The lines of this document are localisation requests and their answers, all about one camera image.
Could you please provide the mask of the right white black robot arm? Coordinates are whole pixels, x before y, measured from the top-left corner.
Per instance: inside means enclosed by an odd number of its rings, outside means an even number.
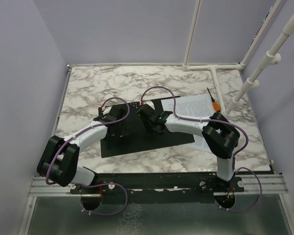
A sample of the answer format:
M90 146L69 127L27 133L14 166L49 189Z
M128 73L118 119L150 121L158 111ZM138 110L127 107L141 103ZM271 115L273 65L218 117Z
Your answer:
M178 116L171 111L157 112L148 104L142 105L136 114L148 132L177 132L203 137L210 151L217 157L216 188L227 191L233 186L234 150L240 133L238 126L230 123L222 114L214 113L208 119Z

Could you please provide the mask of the printed paper sheet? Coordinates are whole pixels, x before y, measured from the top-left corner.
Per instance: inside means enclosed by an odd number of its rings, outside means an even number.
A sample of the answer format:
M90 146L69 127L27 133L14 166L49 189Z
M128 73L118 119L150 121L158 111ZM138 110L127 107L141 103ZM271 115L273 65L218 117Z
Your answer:
M212 153L204 137L197 135L193 135L193 137L195 141L193 143L184 144L185 147Z
M215 113L209 94L176 97L175 112L180 116L209 118Z

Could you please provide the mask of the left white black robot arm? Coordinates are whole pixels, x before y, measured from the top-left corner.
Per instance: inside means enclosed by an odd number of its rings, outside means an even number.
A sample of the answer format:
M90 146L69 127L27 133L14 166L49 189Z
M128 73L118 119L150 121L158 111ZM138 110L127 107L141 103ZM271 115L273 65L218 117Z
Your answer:
M52 136L43 151L37 165L37 173L44 176L48 185L81 185L87 193L98 189L96 173L78 166L79 154L97 141L104 139L108 130L127 118L130 112L126 108L113 105L105 115L94 118L90 124L66 137Z

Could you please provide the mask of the grey black file folder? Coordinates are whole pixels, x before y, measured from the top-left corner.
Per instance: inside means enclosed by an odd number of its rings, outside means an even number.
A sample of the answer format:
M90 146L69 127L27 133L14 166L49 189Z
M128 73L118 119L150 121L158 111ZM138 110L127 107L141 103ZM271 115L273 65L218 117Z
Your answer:
M108 158L118 155L154 150L193 143L193 135L164 131L158 134L145 128L143 121L136 114L140 103L129 103L128 117L108 126L107 135L100 141L101 157Z

